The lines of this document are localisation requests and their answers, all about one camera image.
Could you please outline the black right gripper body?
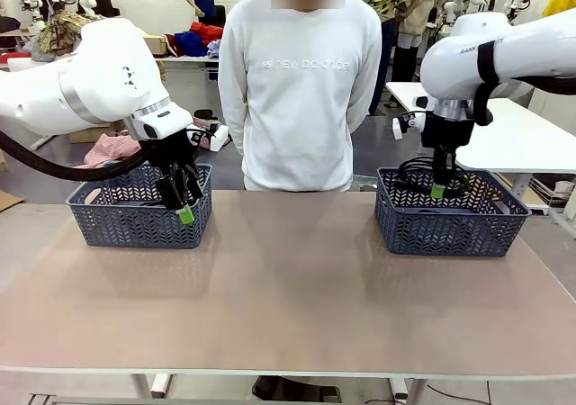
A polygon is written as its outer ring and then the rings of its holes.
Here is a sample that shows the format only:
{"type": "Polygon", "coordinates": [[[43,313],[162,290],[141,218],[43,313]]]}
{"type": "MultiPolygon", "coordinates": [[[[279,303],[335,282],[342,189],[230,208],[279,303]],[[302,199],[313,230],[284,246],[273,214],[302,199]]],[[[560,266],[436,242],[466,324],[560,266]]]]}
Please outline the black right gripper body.
{"type": "Polygon", "coordinates": [[[451,121],[427,112],[421,143],[424,148],[458,149],[466,146],[472,136],[474,120],[451,121]]]}

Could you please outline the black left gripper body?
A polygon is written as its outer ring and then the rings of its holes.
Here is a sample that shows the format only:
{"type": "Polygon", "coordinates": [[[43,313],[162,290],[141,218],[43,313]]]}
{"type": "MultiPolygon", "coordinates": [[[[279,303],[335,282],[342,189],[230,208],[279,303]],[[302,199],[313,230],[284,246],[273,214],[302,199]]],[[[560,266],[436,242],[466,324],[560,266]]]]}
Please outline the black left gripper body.
{"type": "Polygon", "coordinates": [[[141,148],[148,151],[148,162],[163,176],[182,171],[188,176],[197,173],[196,152],[200,147],[201,130],[186,128],[164,139],[145,140],[141,148]]]}

